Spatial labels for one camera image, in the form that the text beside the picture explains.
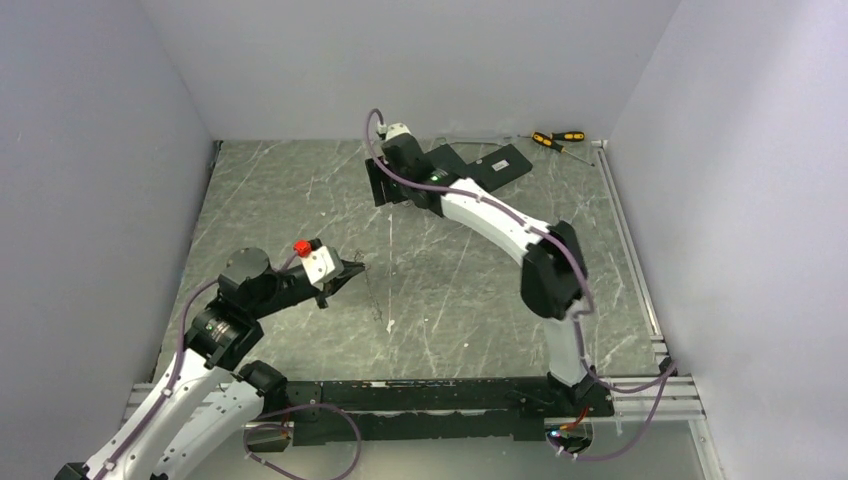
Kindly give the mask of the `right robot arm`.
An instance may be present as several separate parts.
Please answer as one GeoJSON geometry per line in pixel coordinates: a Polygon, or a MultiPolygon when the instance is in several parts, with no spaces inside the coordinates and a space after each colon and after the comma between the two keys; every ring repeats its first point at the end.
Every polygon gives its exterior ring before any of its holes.
{"type": "Polygon", "coordinates": [[[564,415],[600,412],[608,392],[594,380],[584,336],[573,323],[590,307],[576,231],[565,221],[535,219],[493,194],[528,174],[529,159],[508,144],[467,163],[448,144],[425,151],[406,131],[382,133],[376,145],[381,155],[366,162],[375,204],[409,201],[505,252],[520,268],[521,300],[544,321],[553,406],[564,415]]]}

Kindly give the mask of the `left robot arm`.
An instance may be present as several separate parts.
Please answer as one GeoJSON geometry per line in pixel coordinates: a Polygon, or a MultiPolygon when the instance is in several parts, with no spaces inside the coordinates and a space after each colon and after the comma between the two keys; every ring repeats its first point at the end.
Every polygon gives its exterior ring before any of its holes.
{"type": "Polygon", "coordinates": [[[59,479],[184,479],[249,421],[279,417],[287,379],[244,357],[263,337],[261,319],[327,300],[363,273],[318,239],[299,241],[279,268],[255,247],[234,251],[223,271],[197,289],[214,298],[179,322],[180,338],[165,373],[120,430],[84,462],[67,463],[59,479]]]}

